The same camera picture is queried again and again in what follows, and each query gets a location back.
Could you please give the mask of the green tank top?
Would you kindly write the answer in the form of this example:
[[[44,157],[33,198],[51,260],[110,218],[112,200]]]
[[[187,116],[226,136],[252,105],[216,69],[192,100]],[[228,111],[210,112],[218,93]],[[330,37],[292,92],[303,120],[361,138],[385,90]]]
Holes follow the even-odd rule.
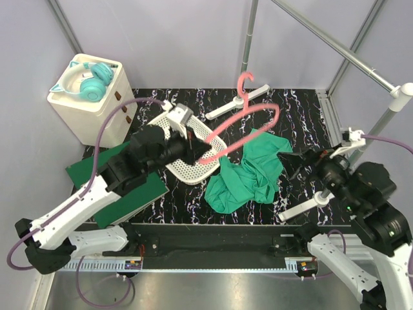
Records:
[[[272,203],[284,169],[280,152],[292,152],[289,140],[266,132],[243,145],[240,163],[220,158],[220,172],[206,187],[206,202],[220,214],[231,214],[249,201]]]

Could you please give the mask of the pink plastic hanger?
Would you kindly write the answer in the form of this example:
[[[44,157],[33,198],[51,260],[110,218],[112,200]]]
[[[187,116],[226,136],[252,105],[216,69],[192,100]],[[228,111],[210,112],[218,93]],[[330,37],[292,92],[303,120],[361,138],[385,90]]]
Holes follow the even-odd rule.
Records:
[[[243,85],[246,79],[249,79],[250,81],[254,80],[254,75],[251,72],[243,72],[238,78],[237,81],[237,93],[240,95],[241,99],[244,100],[243,102],[243,108],[242,111],[238,112],[237,114],[234,114],[230,118],[228,118],[226,121],[224,121],[222,124],[220,124],[216,129],[212,131],[212,133],[207,136],[205,139],[205,143],[209,144],[212,140],[217,138],[220,133],[225,131],[227,128],[232,126],[234,123],[239,121],[240,119],[244,118],[247,115],[250,115],[255,112],[259,112],[265,109],[268,110],[273,110],[274,111],[274,117],[270,122],[268,122],[266,125],[263,125],[260,129],[256,130],[252,134],[249,134],[248,136],[245,136],[244,138],[236,141],[235,143],[229,145],[226,149],[218,152],[217,154],[213,155],[212,157],[208,158],[200,158],[198,162],[201,165],[207,165],[209,163],[212,163],[215,160],[218,160],[219,158],[226,156],[227,154],[230,154],[231,152],[234,152],[235,150],[239,149],[242,147],[244,144],[248,143],[249,141],[252,141],[262,133],[266,132],[268,129],[271,129],[274,127],[280,117],[281,111],[280,107],[276,103],[260,103],[256,105],[249,105],[249,99],[247,93],[243,90]]]

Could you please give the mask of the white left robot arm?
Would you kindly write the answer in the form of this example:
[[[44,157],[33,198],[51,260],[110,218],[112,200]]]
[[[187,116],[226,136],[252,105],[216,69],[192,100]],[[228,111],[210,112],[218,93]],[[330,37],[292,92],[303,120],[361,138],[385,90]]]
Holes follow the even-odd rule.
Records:
[[[171,130],[169,138],[155,125],[135,132],[120,153],[94,167],[90,180],[60,206],[36,220],[23,218],[15,223],[19,243],[26,245],[27,268],[50,274],[81,256],[135,254],[139,236],[130,224],[94,231],[78,231],[78,227],[145,184],[150,173],[176,160],[194,165],[210,149],[190,127],[183,133]]]

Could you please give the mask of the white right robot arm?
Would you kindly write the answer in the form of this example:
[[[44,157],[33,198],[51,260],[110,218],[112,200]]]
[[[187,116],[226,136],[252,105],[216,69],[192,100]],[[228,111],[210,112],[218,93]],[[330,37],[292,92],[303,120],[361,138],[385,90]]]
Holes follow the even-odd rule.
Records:
[[[298,255],[311,254],[322,261],[352,291],[361,309],[412,309],[412,233],[404,215],[388,202],[396,184],[379,163],[366,161],[351,171],[338,151],[308,149],[277,156],[290,179],[309,166],[311,178],[320,180],[341,202],[379,276],[359,268],[313,223],[294,231],[293,248]]]

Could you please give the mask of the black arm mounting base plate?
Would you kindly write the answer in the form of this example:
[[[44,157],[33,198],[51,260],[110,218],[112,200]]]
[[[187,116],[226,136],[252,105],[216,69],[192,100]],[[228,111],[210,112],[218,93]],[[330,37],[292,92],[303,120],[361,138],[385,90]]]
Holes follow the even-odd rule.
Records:
[[[104,256],[143,255],[145,269],[275,269],[308,258],[295,226],[128,224],[132,243]]]

